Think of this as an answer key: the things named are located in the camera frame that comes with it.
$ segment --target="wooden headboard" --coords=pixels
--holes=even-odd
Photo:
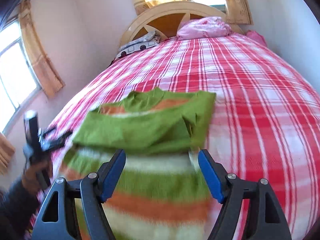
[[[192,19],[219,16],[226,21],[226,15],[214,7],[191,1],[163,3],[140,14],[122,35],[120,46],[156,30],[161,40],[176,36],[179,24]],[[243,34],[236,24],[230,24],[234,32]]]

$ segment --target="person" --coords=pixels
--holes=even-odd
[[[41,187],[36,179],[36,173],[43,169],[47,170],[51,178],[51,160],[31,165],[0,200],[1,239],[23,239],[30,218],[39,207],[37,194]]]

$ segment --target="bed sheet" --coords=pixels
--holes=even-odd
[[[320,97],[284,60],[243,35],[173,38],[117,60],[57,115],[53,137],[76,131],[87,112],[101,103],[157,86],[217,93],[205,148],[241,179],[268,179],[292,239],[302,239],[319,215]],[[70,145],[69,140],[53,155],[55,176]],[[220,208],[214,202],[207,232]],[[244,202],[234,239],[241,238],[247,208]]]

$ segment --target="blue gripper pad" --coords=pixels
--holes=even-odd
[[[221,182],[202,150],[198,155],[198,163],[212,197],[222,204],[224,201],[224,196],[221,190]]]
[[[105,203],[108,198],[111,198],[124,168],[125,159],[125,152],[122,150],[103,181],[103,190],[99,197],[102,203]]]

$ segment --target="black jacket sleeve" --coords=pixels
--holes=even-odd
[[[21,239],[39,202],[17,180],[0,201],[0,234],[3,239]]]

